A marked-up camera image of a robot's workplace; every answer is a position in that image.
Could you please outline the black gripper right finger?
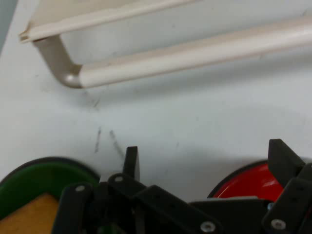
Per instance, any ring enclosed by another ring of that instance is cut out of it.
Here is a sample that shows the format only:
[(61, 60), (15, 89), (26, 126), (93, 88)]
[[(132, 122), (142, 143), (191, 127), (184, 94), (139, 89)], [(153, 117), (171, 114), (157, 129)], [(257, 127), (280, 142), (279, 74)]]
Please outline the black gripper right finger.
[(305, 163), (281, 139), (269, 140), (268, 167), (283, 188), (262, 219), (268, 234), (312, 232), (312, 164)]

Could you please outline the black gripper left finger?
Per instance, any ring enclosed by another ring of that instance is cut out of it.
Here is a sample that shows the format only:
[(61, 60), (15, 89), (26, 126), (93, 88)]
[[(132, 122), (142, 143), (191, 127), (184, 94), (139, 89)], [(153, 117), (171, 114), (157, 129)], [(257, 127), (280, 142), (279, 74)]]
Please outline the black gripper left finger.
[(137, 147), (128, 147), (121, 173), (61, 195), (55, 234), (220, 234), (222, 225), (158, 186), (139, 181)]

